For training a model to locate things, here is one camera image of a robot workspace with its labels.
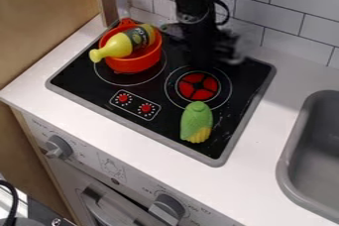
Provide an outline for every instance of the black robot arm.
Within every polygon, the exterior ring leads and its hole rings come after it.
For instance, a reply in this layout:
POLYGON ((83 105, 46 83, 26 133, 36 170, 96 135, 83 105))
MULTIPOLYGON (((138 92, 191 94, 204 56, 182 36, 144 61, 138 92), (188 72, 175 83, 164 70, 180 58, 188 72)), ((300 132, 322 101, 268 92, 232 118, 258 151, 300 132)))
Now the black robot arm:
POLYGON ((221 37, 217 29, 217 25, 227 23, 230 18, 227 5, 220 0, 175 0, 175 4, 179 27, 189 46, 191 64, 199 68, 210 67, 214 61, 217 42, 220 39, 229 40, 227 35, 222 34, 221 37), (218 24, 215 3, 222 6, 227 13, 224 21, 218 24))

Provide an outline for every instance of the tile backsplash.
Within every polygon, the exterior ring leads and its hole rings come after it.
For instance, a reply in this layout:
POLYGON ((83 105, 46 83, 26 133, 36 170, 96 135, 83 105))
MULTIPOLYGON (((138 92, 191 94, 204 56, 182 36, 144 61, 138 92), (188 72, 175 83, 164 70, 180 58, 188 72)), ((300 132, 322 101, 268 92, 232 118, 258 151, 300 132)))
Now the tile backsplash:
MULTIPOLYGON (((232 18, 224 26, 258 45, 339 68, 339 0, 222 0, 232 18)), ((223 10, 216 8, 217 18, 223 10)), ((175 22, 173 0, 132 0, 134 19, 175 22)))

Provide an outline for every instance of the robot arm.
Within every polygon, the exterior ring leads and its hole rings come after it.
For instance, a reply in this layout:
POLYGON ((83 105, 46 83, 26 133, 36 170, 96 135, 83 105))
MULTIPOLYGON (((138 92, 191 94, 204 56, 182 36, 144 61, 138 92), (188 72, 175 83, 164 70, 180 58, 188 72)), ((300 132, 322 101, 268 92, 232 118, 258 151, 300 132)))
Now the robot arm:
POLYGON ((184 39, 189 47, 191 64, 199 68, 208 68, 215 57, 215 49, 222 49, 226 58, 234 58, 234 39, 220 33, 217 29, 215 3, 222 6, 229 20, 230 12, 220 0, 175 0, 176 16, 184 39))

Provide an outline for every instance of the green toy vegetable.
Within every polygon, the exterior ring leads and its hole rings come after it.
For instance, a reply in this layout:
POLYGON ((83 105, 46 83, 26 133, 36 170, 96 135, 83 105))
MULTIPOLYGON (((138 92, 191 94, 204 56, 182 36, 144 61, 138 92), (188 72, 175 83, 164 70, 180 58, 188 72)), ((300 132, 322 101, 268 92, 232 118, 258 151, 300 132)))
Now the green toy vegetable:
POLYGON ((196 101, 188 104, 182 113, 180 138, 190 143, 205 142, 212 131, 213 114, 207 104, 196 101))

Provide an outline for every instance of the yellow bottle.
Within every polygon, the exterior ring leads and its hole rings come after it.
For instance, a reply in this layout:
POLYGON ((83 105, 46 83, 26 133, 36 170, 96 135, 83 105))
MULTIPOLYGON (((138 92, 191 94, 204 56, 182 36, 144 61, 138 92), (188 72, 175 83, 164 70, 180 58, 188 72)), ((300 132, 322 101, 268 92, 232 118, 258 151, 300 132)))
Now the yellow bottle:
POLYGON ((155 29, 149 24, 142 24, 114 35, 107 41, 105 47, 91 50, 89 57, 95 63, 104 57, 127 57, 137 49, 150 46, 155 39, 155 29))

